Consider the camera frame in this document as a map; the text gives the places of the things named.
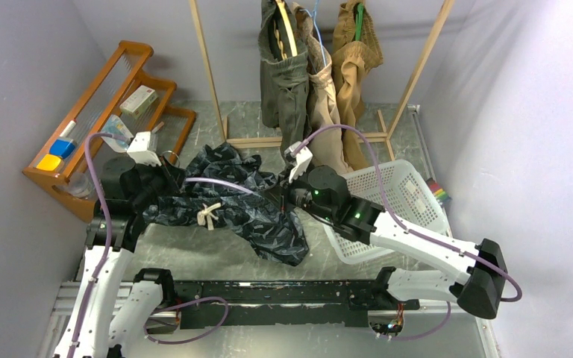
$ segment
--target orange wooden shelf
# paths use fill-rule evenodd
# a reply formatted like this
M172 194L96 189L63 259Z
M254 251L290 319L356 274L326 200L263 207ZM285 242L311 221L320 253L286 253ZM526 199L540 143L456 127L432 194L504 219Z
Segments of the orange wooden shelf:
M178 154L194 124L195 113L193 111L169 106L177 84L174 81L154 78L144 72L143 67L152 55L152 47L145 43L121 41L117 50L76 101L74 107L67 113L36 157L23 169L24 175L85 222L93 218L94 200L76 198L61 189L69 184L69 179L74 173L87 170L87 163L84 160L84 138L91 133L99 132L111 114L121 116L128 129L136 133L150 131L159 122L163 113L170 113L173 116L187 118L181 135L172 149ZM159 99L139 119L123 116L119 105L140 85L156 90ZM65 159L63 168L59 172L36 169L36 164L49 152L51 145L72 120L76 121L77 125L69 137L77 142L78 147L71 156ZM91 144L93 156L97 155L102 143L101 139L94 139Z

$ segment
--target white wall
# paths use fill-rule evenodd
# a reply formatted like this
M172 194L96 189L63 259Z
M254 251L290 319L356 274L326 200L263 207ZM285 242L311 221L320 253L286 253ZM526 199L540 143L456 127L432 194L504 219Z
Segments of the white wall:
M0 1L0 357L35 357L85 225L21 170L104 64L69 0Z
M502 354L573 357L573 1L477 0L421 117L454 233L500 242L524 289Z
M260 100L260 55L257 48L261 0L198 0L219 100ZM120 40L153 46L150 70L176 81L186 98L209 99L210 92L187 0L73 0L95 41L109 57ZM339 4L321 0L318 25L331 50ZM458 0L416 85L410 103L421 103L447 50L474 0ZM314 0L300 4L313 10ZM373 69L363 85L367 101L397 103L442 0L368 0L381 48L382 66Z

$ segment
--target dark blue garment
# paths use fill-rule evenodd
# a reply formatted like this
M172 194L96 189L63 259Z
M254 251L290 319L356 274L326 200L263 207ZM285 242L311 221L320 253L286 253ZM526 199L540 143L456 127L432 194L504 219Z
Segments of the dark blue garment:
M239 184L254 192L274 187L276 175L260 172L260 155L241 159L230 144L212 149L209 145L186 168L188 178L212 178ZM278 206L257 194L210 183L186 183L182 194L163 196L158 205L144 212L146 222L166 226L197 225L196 215L221 203L212 213L214 227L228 227L247 240L256 254L267 260L298 265L308 254L308 245L300 219L294 212L282 213Z

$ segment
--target blue sponge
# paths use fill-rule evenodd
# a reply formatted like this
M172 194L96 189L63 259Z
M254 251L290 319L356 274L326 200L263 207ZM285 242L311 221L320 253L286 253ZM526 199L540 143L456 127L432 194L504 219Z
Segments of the blue sponge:
M73 139L59 136L54 144L51 145L49 153L56 157L65 159L73 153L75 147L76 142Z

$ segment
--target green hanger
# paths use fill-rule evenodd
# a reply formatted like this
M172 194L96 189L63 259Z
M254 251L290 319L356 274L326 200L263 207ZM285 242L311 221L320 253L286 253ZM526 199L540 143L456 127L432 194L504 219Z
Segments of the green hanger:
M354 23L354 40L361 40L361 25L363 24L363 3L357 5L357 16Z

